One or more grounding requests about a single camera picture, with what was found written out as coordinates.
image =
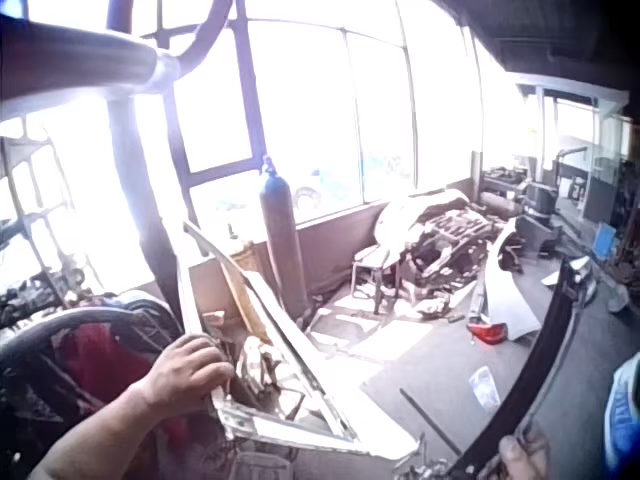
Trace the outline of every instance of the workshop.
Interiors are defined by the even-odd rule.
[[[0,0],[0,478],[640,478],[621,3]]]

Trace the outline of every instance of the ceiling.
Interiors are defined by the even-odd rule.
[[[633,2],[613,0],[436,0],[468,24],[513,72],[629,90],[640,113],[640,42]]]

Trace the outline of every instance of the red cloth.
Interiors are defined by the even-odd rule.
[[[78,386],[103,401],[112,402],[129,385],[144,377],[152,363],[120,345],[106,325],[80,325],[64,336],[58,352]],[[182,452],[187,444],[186,424],[172,418],[162,423],[172,448]]]

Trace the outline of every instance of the brown wall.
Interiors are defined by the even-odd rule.
[[[457,188],[467,196],[472,193],[470,178],[449,187]],[[353,255],[375,242],[373,227],[386,205],[384,202],[363,205],[348,213],[321,219],[298,229],[309,293],[321,293],[349,277]],[[255,248],[265,279],[273,287],[274,277],[266,243],[260,242]],[[216,259],[195,265],[190,271],[196,303],[201,312],[224,310],[228,317],[238,315],[238,309]],[[140,289],[161,296],[154,282],[145,284]]]

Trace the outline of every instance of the red object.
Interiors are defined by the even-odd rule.
[[[489,345],[497,345],[498,343],[504,342],[507,338],[506,323],[496,323],[495,325],[468,323],[467,330],[469,330],[474,337],[478,337]]]
[[[59,354],[78,386],[105,404],[144,377],[152,364],[120,345],[105,325],[93,323],[80,325],[65,335]],[[188,437],[184,420],[169,418],[161,425],[170,446],[183,451]]]

